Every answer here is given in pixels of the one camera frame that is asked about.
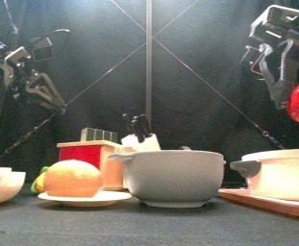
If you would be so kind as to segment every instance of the small white bowl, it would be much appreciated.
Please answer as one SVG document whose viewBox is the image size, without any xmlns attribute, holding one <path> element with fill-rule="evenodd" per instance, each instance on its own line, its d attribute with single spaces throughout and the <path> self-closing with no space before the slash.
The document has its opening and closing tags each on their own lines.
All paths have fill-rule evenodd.
<svg viewBox="0 0 299 246">
<path fill-rule="evenodd" d="M 24 184 L 25 172 L 13 172 L 9 167 L 0 167 L 0 203 L 12 199 Z"/>
<path fill-rule="evenodd" d="M 130 194 L 148 206 L 199 208 L 216 195 L 223 179 L 223 155 L 205 151 L 161 150 L 112 154 L 122 160 Z"/>
</svg>

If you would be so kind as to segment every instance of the white pot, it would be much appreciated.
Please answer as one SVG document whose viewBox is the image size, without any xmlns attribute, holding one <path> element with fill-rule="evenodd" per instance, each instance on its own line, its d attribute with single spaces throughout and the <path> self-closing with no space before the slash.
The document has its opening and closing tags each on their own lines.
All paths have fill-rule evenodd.
<svg viewBox="0 0 299 246">
<path fill-rule="evenodd" d="M 251 195 L 299 201 L 299 149 L 252 153 L 229 163 Z"/>
<path fill-rule="evenodd" d="M 219 153 L 161 150 L 109 159 L 122 160 L 128 190 L 148 206 L 199 208 L 216 195 L 224 165 Z"/>
</svg>

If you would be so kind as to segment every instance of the gray tabletop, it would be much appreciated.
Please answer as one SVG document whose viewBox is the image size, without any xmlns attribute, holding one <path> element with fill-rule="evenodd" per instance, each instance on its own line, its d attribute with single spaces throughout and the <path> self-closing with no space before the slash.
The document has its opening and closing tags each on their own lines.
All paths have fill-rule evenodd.
<svg viewBox="0 0 299 246">
<path fill-rule="evenodd" d="M 299 245 L 299 219 L 219 197 L 199 209 L 160 209 L 136 198 L 61 207 L 29 184 L 0 204 L 0 245 Z"/>
</svg>

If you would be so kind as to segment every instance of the black backdrop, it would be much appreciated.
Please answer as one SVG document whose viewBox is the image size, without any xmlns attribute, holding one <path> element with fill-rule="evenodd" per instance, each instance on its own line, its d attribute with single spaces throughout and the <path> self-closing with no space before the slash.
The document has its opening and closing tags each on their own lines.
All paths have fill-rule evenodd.
<svg viewBox="0 0 299 246">
<path fill-rule="evenodd" d="M 299 9 L 299 1 L 293 1 L 296 6 L 292 1 L 277 2 Z M 249 24 L 273 3 L 152 1 L 150 126 L 161 149 L 187 145 L 216 151 L 227 163 L 244 154 L 277 149 L 252 123 L 285 148 L 299 148 L 299 125 L 275 109 L 264 83 L 240 66 Z M 13 36 L 0 1 L 0 41 L 9 48 L 56 29 L 70 30 L 62 52 L 34 64 L 34 69 L 49 74 L 68 103 L 66 112 L 0 159 L 0 166 L 26 171 L 26 179 L 33 180 L 41 166 L 57 161 L 57 142 L 78 141 L 85 127 L 124 137 L 121 114 L 145 112 L 146 3 L 13 0 L 8 4 L 18 30 Z M 53 47 L 61 47 L 62 38 L 52 37 Z M 0 155 L 49 116 L 48 110 L 14 100 L 0 76 Z M 243 181 L 227 165 L 224 181 Z"/>
</svg>

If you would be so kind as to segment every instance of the yellow fruit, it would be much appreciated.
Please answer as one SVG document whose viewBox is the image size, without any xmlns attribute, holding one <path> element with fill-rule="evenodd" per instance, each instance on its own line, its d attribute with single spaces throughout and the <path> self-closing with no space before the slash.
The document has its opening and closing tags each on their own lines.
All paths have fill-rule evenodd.
<svg viewBox="0 0 299 246">
<path fill-rule="evenodd" d="M 45 190 L 44 190 L 44 176 L 45 176 L 45 173 L 46 172 L 41 173 L 40 176 L 37 177 L 36 181 L 34 181 L 34 187 L 36 187 L 38 193 L 45 192 Z"/>
<path fill-rule="evenodd" d="M 62 160 L 49 167 L 44 176 L 48 196 L 92 197 L 102 186 L 98 169 L 80 160 Z"/>
</svg>

